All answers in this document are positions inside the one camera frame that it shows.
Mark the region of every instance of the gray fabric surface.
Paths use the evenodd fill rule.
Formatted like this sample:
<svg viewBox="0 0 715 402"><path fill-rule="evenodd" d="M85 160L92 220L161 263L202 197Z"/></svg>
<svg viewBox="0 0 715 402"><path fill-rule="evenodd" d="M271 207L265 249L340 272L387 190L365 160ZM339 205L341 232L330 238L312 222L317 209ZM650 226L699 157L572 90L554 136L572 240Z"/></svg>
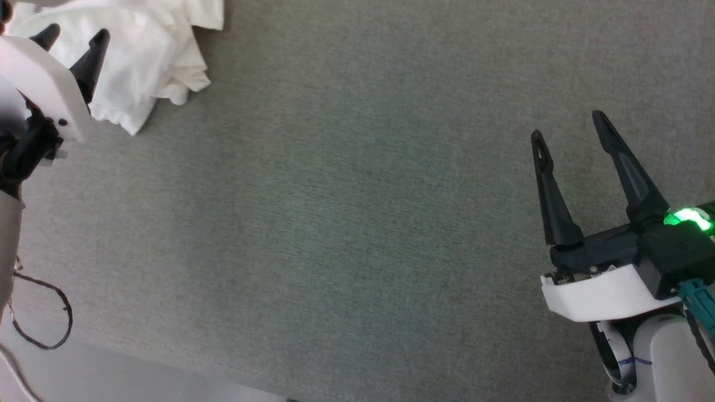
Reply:
<svg viewBox="0 0 715 402"><path fill-rule="evenodd" d="M21 256L77 337L304 401L602 401L587 327L541 297L529 134L585 232L626 219L595 108L671 204L715 198L713 21L707 1L229 1L198 32L209 89L27 183ZM59 322L40 292L16 303Z"/></svg>

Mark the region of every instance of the white plastic casing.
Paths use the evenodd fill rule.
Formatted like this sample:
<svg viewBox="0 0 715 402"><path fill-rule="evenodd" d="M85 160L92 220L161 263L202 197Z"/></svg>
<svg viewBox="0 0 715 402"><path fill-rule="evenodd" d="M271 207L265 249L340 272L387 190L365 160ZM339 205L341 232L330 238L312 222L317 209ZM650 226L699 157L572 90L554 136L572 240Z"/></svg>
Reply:
<svg viewBox="0 0 715 402"><path fill-rule="evenodd" d="M654 299L632 264L562 285L542 276L541 291L549 310L578 323L633 317L680 301Z"/></svg>
<svg viewBox="0 0 715 402"><path fill-rule="evenodd" d="M16 106L8 104L16 102L16 92L7 90L14 87L54 120L60 137L84 140L94 120L72 73L30 39L0 36L0 55L0 111Z"/></svg>
<svg viewBox="0 0 715 402"><path fill-rule="evenodd" d="M22 203L0 191L0 306L3 308L12 294L21 218Z"/></svg>

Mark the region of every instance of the black mount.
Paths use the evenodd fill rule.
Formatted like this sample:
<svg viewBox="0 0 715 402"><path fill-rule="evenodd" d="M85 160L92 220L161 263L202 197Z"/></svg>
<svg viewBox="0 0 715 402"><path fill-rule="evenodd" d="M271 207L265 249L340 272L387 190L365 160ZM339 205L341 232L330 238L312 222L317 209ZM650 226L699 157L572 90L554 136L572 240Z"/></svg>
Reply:
<svg viewBox="0 0 715 402"><path fill-rule="evenodd" d="M8 0L0 0L0 35L5 32L5 24L12 18L12 6Z"/></svg>
<svg viewBox="0 0 715 402"><path fill-rule="evenodd" d="M608 117L592 113L603 150L613 159L628 205L629 223L583 236L553 177L553 160L537 130L531 135L546 244L560 273L592 275L634 264L657 299L671 297L682 280L715 280L715 244L694 222L664 225L668 202Z"/></svg>
<svg viewBox="0 0 715 402"><path fill-rule="evenodd" d="M49 51L59 33L59 25L51 24L30 39ZM108 46L109 32L102 29L89 41L89 50L69 69L85 104L89 104L94 96ZM43 160L54 160L63 142L55 122L45 117L27 97L25 103L31 116L21 132L6 132L0 127L0 190L18 199L22 181L30 177Z"/></svg>

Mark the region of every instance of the white cloth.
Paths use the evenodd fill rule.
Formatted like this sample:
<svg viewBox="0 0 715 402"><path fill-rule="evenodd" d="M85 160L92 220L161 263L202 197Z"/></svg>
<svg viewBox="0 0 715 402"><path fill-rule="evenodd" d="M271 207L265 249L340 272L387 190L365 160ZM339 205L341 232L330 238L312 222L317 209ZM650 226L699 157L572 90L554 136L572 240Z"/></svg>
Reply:
<svg viewBox="0 0 715 402"><path fill-rule="evenodd" d="M51 23L61 34L50 54L70 67L102 28L111 39L92 116L136 134L157 98L184 104L211 81L192 25L223 27L223 0L74 0L47 8L18 3L6 35L32 36Z"/></svg>

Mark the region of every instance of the robotic arm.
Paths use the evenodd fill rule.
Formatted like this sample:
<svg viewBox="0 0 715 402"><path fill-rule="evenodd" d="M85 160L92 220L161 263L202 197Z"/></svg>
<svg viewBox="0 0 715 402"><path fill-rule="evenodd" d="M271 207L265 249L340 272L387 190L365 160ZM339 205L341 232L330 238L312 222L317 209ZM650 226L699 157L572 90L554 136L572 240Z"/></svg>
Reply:
<svg viewBox="0 0 715 402"><path fill-rule="evenodd" d="M0 19L6 21L11 8L6 1L0 5ZM59 148L66 139L82 141L93 125L87 105L109 32L99 31L69 69L48 53L59 34L52 24L29 39L0 36L0 307L12 294L22 182L38 165L62 157Z"/></svg>
<svg viewBox="0 0 715 402"><path fill-rule="evenodd" d="M715 280L715 202L670 211L608 117L594 111L593 123L626 193L629 222L584 236L535 131L544 235L556 268L541 277L546 303L569 320L588 323L612 401L711 401L715 303L706 286Z"/></svg>

